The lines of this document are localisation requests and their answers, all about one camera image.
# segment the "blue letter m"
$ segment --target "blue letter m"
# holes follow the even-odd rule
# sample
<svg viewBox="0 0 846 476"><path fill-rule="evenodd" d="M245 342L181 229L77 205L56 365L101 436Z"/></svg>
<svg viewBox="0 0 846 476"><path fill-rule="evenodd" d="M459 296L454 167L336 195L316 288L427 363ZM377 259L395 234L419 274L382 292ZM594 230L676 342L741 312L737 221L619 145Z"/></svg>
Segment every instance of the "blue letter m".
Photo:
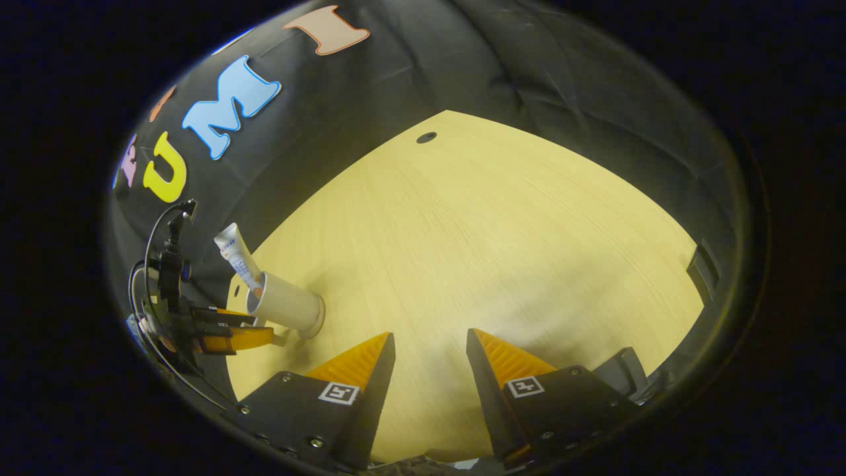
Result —
<svg viewBox="0 0 846 476"><path fill-rule="evenodd" d="M278 81L269 83L253 72L247 66L247 59L247 56L238 58L217 78L216 101L195 102L182 119L182 128L194 130L209 146L213 160L218 160L229 147L229 134L218 134L212 126L225 130L241 128L235 101L241 105L244 117L250 118L282 89Z"/></svg>

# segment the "light wood tabletop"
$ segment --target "light wood tabletop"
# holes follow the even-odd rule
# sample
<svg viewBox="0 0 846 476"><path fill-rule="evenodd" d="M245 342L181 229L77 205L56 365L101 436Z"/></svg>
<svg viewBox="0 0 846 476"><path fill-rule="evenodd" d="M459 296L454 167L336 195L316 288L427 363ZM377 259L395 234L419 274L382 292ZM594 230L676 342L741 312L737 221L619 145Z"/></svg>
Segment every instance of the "light wood tabletop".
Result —
<svg viewBox="0 0 846 476"><path fill-rule="evenodd" d="M344 170L254 251L260 268L322 296L326 322L312 340L269 324L277 343L227 357L229 375L241 399L390 331L396 363L372 459L484 456L468 328L558 368L593 369L632 346L648 375L702 309L685 271L694 250L672 217L591 160L444 111ZM243 312L246 294L235 275L228 309Z"/></svg>

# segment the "white cup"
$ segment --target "white cup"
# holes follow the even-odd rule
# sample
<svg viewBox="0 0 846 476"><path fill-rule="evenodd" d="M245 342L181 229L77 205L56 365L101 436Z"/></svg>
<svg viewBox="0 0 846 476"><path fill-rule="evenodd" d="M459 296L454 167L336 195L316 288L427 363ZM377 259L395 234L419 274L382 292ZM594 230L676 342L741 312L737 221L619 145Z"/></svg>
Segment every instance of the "white cup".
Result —
<svg viewBox="0 0 846 476"><path fill-rule="evenodd" d="M260 284L261 297L247 292L248 314L296 329L303 339L311 339L320 332L326 317L320 296L264 271L261 272Z"/></svg>

